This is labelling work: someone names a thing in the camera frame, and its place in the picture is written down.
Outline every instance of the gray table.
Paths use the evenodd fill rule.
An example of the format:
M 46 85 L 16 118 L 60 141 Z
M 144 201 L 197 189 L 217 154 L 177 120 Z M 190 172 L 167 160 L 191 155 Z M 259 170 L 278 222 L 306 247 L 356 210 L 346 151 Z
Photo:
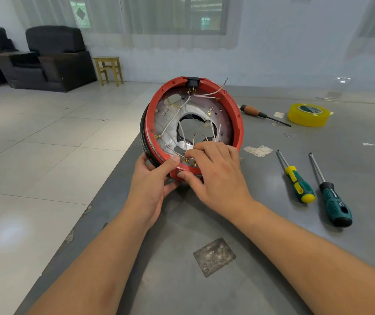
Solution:
M 268 115 L 296 101 L 236 97 Z M 279 215 L 355 254 L 375 267 L 375 104 L 318 101 L 335 112 L 322 128 L 286 127 L 244 116 L 243 147 L 280 149 L 316 191 L 309 205 L 298 202 L 275 152 L 264 158 L 241 151 L 253 197 Z M 336 229 L 328 222 L 315 173 L 313 152 L 325 178 L 335 183 L 354 223 Z M 142 153 L 136 139 L 22 302 L 23 314 L 111 221 L 123 206 L 133 165 Z M 237 258 L 208 278 L 193 252 L 223 238 Z M 271 262 L 242 233 L 204 206 L 189 188 L 169 195 L 147 234 L 125 288 L 118 314 L 311 314 Z

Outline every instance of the finger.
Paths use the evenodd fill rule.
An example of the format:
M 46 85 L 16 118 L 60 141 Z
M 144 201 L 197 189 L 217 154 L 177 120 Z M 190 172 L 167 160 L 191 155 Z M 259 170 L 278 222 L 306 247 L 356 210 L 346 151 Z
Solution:
M 208 156 L 202 150 L 189 149 L 185 153 L 185 157 L 195 158 L 195 161 L 198 164 L 198 167 L 199 169 L 201 169 L 201 171 L 206 170 L 207 168 L 211 168 L 213 165 L 211 159 L 209 159 Z
M 179 164 L 180 158 L 175 154 L 173 157 L 162 163 L 157 169 L 153 170 L 153 172 L 164 179 L 166 175 L 168 175 L 170 171 L 176 169 Z
M 154 169 L 155 169 L 156 167 L 154 167 L 152 164 L 148 164 L 147 165 L 147 169 L 149 170 L 149 171 L 153 171 Z
M 227 146 L 227 149 L 230 153 L 231 159 L 233 159 L 234 163 L 240 166 L 240 157 L 239 157 L 239 151 L 236 147 L 233 146 Z
M 177 176 L 185 180 L 201 201 L 206 197 L 206 186 L 193 173 L 189 171 L 180 171 Z
M 172 192 L 174 189 L 176 189 L 180 185 L 180 181 L 173 181 L 167 185 L 164 186 L 163 194 L 164 196 L 168 195 L 170 192 Z
M 148 157 L 147 155 L 143 152 L 141 156 L 139 156 L 138 160 L 135 163 L 135 169 L 139 167 L 145 167 L 145 163 L 147 162 Z
M 211 159 L 213 163 L 222 159 L 221 152 L 219 151 L 215 142 L 196 143 L 193 148 L 197 150 L 202 150 Z
M 226 144 L 224 144 L 223 142 L 217 142 L 216 146 L 217 146 L 219 152 L 221 153 L 222 158 L 224 158 L 225 160 L 231 160 L 232 159 Z

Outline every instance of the person's right hand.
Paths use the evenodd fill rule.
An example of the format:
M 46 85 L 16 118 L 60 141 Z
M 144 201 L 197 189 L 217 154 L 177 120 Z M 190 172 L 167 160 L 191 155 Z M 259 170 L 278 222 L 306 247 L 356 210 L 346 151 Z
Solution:
M 195 158 L 204 183 L 188 171 L 180 171 L 178 176 L 212 210 L 233 222 L 240 208 L 254 202 L 241 172 L 237 148 L 222 142 L 200 142 L 185 156 Z

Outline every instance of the hand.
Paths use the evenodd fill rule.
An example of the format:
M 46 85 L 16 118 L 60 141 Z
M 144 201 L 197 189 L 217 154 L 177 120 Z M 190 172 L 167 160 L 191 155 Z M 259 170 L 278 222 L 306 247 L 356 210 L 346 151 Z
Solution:
M 164 197 L 180 184 L 179 181 L 173 181 L 164 185 L 164 182 L 169 179 L 167 175 L 179 165 L 180 158 L 175 155 L 158 168 L 154 168 L 152 164 L 146 165 L 146 161 L 147 155 L 143 153 L 135 164 L 124 209 L 136 210 L 136 215 L 145 219 L 148 230 L 160 215 Z
M 178 176 L 212 210 L 233 222 L 240 208 L 254 202 L 241 172 L 240 158 L 235 147 L 222 142 L 200 142 L 188 150 L 185 156 L 195 158 L 204 183 L 188 171 L 181 171 Z

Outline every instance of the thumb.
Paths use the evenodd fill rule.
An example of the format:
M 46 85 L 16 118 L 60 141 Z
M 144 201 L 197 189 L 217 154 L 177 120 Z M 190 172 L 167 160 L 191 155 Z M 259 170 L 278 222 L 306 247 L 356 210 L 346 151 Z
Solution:
M 180 158 L 178 155 L 174 155 L 170 159 L 166 160 L 164 163 L 162 163 L 157 169 L 154 171 L 162 178 L 164 178 L 166 175 L 170 173 L 170 171 L 177 168 L 177 166 L 180 164 Z
M 198 177 L 189 171 L 180 171 L 177 176 L 184 179 L 188 185 L 190 185 L 202 202 L 205 200 L 206 186 L 198 179 Z

